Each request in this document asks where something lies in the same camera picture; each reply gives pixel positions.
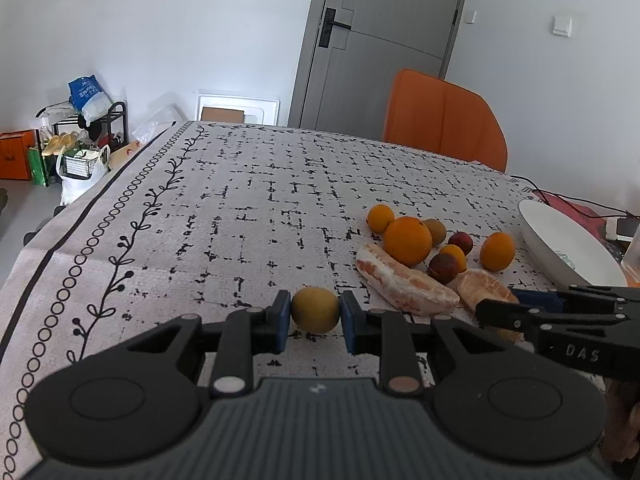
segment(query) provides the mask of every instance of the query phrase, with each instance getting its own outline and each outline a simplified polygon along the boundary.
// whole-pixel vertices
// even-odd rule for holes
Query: white bowl
[[[529,254],[556,285],[627,286],[613,256],[580,224],[536,200],[518,209]]]

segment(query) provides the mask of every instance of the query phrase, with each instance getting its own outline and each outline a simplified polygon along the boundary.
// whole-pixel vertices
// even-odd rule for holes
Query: wire
[[[546,194],[550,195],[550,196],[555,196],[556,198],[559,198],[560,200],[562,200],[565,204],[567,204],[571,209],[573,209],[575,212],[580,213],[581,215],[587,217],[587,218],[591,218],[591,219],[599,219],[599,218],[634,218],[636,220],[640,221],[640,218],[632,213],[630,213],[627,210],[624,209],[618,209],[616,207],[610,207],[608,205],[604,205],[604,204],[600,204],[598,202],[592,202],[591,200],[585,200],[583,198],[574,198],[572,196],[567,196],[567,195],[563,195],[561,193],[554,193],[551,191],[547,191],[544,189],[540,189],[535,182],[533,182],[532,180],[529,180],[527,177],[525,176],[517,176],[517,175],[510,175],[511,178],[519,178],[521,180],[525,180],[527,182],[529,182],[535,189],[537,192],[539,192],[542,196],[542,200],[545,202],[545,204],[547,204],[549,207],[552,207],[552,205],[549,203],[549,200],[546,198]],[[604,208],[604,209],[610,209],[612,211],[618,211],[620,213],[623,214],[619,214],[619,215],[589,215],[587,213],[585,213],[584,211],[579,210],[574,204],[572,204],[571,202],[569,202],[569,200],[575,200],[577,202],[584,202],[587,204],[591,204],[591,205],[596,205],[598,207]]]

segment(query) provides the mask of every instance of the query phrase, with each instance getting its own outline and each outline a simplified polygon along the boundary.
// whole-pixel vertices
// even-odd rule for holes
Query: black door handle
[[[322,30],[320,31],[320,41],[318,46],[323,48],[329,47],[329,40],[331,39],[331,31],[334,27],[346,28],[347,30],[351,30],[351,25],[347,25],[346,23],[336,22],[335,18],[335,9],[331,7],[327,7],[324,10],[324,21],[322,22]]]

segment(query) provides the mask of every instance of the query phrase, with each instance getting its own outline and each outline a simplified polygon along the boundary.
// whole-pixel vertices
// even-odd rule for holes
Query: white wall
[[[192,119],[200,92],[279,99],[286,124],[309,3],[0,0],[0,131],[92,73],[132,127],[169,102]]]
[[[640,0],[465,0],[447,80],[489,103],[508,171],[640,212]],[[550,33],[573,16],[575,37]]]

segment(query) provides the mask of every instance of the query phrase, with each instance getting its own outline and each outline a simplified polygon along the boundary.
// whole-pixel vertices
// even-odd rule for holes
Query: tablecloth
[[[356,250],[380,240],[366,224],[377,203],[471,234],[470,267],[485,237],[511,234],[516,258],[501,280],[547,290],[520,238],[517,204],[531,197],[482,165],[394,144],[175,125],[54,218],[0,292],[2,480],[38,459],[24,401],[60,367],[184,313],[210,322],[266,307],[281,288],[351,289],[363,308],[387,307],[354,268]],[[377,368],[377,358],[347,354],[339,326],[313,336],[292,323],[286,352],[255,358],[257,377],[375,376]]]

